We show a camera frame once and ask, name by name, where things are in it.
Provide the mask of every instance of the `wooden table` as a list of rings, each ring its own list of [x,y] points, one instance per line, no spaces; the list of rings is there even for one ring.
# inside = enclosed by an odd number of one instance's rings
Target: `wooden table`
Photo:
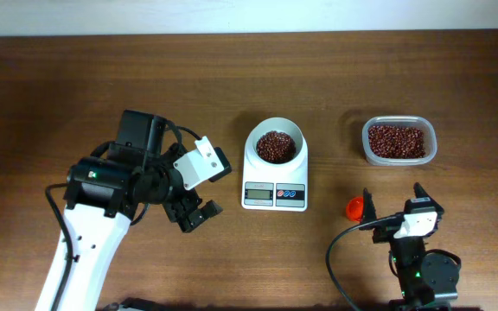
[[[193,233],[153,206],[120,245],[99,306],[346,306],[324,264],[353,224],[345,205],[367,187],[379,216],[402,211],[420,181],[446,210],[426,247],[463,260],[455,305],[498,310],[498,30],[0,38],[0,310],[32,309],[48,273],[59,229],[43,188],[113,139],[126,108],[207,135],[233,172],[198,188],[224,213]],[[430,120],[435,159],[367,164],[362,125],[381,115]],[[295,121],[310,148],[304,213],[239,203],[246,137],[272,116]],[[371,232],[335,248],[361,304],[400,298],[387,251]]]

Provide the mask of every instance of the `white backdrop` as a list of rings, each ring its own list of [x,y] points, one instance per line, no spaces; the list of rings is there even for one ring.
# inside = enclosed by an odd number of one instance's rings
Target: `white backdrop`
[[[0,0],[0,35],[497,28],[498,0]]]

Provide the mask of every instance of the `white digital scale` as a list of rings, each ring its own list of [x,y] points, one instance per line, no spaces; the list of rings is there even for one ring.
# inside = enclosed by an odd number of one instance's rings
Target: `white digital scale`
[[[295,157],[273,164],[257,154],[257,142],[270,131],[283,132],[295,142]],[[246,141],[241,205],[247,209],[303,212],[307,209],[309,150],[296,124],[282,117],[266,119]]]

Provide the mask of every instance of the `red object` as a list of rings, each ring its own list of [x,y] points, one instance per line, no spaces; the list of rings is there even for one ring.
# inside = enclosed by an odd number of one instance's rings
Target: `red object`
[[[364,211],[364,198],[362,197],[353,198],[351,201],[349,201],[347,207],[345,208],[345,212],[347,213],[347,218],[351,221],[361,222],[363,211]]]

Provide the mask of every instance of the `clear plastic tray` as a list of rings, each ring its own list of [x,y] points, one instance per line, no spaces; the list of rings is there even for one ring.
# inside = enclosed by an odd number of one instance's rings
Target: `clear plastic tray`
[[[374,154],[370,149],[368,141],[368,129],[375,125],[396,125],[421,129],[424,132],[424,150],[425,157],[418,159],[388,159]],[[413,116],[384,116],[373,117],[362,128],[362,145],[364,153],[367,155],[367,160],[372,165],[382,166],[405,166],[405,165],[420,165],[431,161],[437,153],[436,132],[428,120],[423,117]]]

